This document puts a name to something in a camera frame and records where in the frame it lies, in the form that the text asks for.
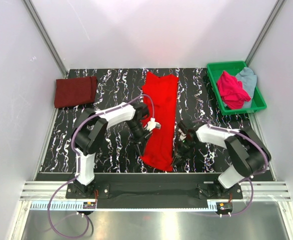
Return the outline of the bright red t-shirt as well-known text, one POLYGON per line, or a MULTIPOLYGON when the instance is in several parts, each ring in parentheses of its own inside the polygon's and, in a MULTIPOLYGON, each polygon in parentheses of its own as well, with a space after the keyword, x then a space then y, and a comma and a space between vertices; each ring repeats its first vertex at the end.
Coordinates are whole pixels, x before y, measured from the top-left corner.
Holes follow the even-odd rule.
POLYGON ((148 72, 142 86, 142 92, 151 98, 144 97, 143 102, 148 106, 150 117, 161 127, 152 131, 141 159, 150 167, 166 172, 173 170, 178 85, 179 78, 172 74, 156 76, 148 72))

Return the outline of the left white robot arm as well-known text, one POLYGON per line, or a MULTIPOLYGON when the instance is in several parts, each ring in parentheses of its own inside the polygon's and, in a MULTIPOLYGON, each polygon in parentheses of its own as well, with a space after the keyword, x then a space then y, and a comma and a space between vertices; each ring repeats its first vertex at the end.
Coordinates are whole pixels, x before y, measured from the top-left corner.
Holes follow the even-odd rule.
POLYGON ((126 123, 130 129, 130 142, 143 156, 152 131, 142 121, 150 116, 143 102, 123 102, 106 110, 86 109, 77 119, 71 138, 71 147, 76 156, 75 189, 83 198, 94 194, 94 164, 97 151, 105 142, 107 129, 126 123))

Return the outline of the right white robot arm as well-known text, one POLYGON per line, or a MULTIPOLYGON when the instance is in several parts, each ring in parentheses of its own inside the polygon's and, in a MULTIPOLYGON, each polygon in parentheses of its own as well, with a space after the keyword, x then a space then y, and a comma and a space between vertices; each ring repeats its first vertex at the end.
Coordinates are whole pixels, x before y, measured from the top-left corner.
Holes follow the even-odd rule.
POLYGON ((227 150, 230 157, 231 165, 227 170, 205 188, 198 188, 199 195, 205 199, 227 197, 238 183, 265 173, 272 158, 251 127, 229 129, 214 126, 209 122, 186 125, 180 121, 177 128, 172 166, 186 161, 195 146, 200 143, 220 146, 227 150))

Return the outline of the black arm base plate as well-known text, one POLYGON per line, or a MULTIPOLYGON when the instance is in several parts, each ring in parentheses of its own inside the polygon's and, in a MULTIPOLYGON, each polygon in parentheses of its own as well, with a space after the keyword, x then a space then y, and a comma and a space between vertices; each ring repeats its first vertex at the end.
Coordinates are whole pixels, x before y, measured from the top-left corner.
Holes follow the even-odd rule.
POLYGON ((236 184, 216 192, 217 173, 97 173, 82 193, 75 184, 67 186, 66 198, 97 200, 98 209, 200 209, 208 200, 241 200, 236 184))

